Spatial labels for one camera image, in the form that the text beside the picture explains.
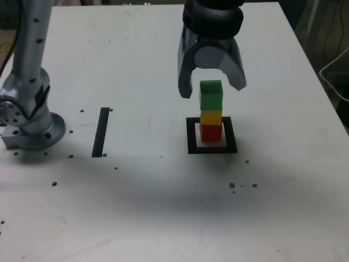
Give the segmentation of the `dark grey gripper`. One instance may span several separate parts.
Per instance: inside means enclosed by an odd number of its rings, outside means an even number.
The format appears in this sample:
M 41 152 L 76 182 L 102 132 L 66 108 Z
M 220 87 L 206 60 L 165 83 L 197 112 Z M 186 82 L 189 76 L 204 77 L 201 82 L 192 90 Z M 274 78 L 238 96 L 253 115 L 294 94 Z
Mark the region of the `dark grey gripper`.
M 222 71 L 227 76 L 229 84 L 238 91 L 246 87 L 240 50 L 234 38 L 203 37 L 183 25 L 177 67 L 178 90 L 180 96 L 185 99 L 191 97 L 191 75 L 196 67 Z

